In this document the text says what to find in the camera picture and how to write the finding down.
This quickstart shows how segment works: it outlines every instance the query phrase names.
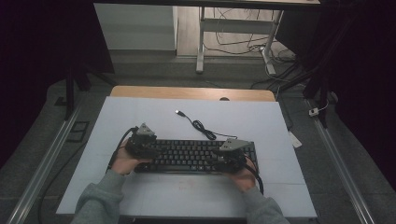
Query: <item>wooden board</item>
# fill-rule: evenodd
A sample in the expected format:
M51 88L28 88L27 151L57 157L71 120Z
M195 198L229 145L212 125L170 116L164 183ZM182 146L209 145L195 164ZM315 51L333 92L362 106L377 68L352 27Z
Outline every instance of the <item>wooden board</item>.
M271 91L179 87L117 86L110 96L194 100L219 100L227 97L231 101L275 101Z

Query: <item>white tabletop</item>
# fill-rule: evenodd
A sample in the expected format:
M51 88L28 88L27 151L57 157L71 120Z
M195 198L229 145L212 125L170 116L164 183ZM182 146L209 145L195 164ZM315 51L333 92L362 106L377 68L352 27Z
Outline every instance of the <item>white tabletop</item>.
M254 141L267 197L285 217L316 217L278 103L107 97L58 214L73 214L79 195L98 183L120 138L146 122L158 139L206 140L186 118L208 130ZM130 174L120 213L132 217L245 217L239 191L222 175Z

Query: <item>hand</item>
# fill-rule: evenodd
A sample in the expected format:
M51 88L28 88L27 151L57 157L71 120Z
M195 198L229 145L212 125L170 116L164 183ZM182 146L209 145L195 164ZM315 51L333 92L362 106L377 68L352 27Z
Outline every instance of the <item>hand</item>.
M125 140L118 151L117 157L114 160L111 169L120 174L127 175L136 167L137 164L142 162L151 162L152 159L135 159L125 149L128 140Z
M247 165L253 170L256 170L253 162L249 158L247 158ZM256 187L256 177L247 168L244 168L236 174L225 175L230 177L230 179L242 192L246 192L249 189Z

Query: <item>black keyboard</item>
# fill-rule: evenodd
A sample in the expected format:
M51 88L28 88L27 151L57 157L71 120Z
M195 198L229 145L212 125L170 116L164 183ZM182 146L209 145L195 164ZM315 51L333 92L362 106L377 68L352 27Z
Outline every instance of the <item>black keyboard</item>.
M141 163L134 169L137 173L172 173L172 174L218 174L216 169L207 164L205 159L216 159L212 149L220 147L224 141L197 140L157 140L151 147L166 148L165 153L151 163ZM254 142L242 150L252 159L258 168Z

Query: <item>wall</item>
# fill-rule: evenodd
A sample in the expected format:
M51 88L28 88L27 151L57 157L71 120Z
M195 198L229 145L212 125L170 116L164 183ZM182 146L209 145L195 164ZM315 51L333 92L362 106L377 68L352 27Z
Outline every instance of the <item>wall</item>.
M108 49L177 48L177 7L94 5Z

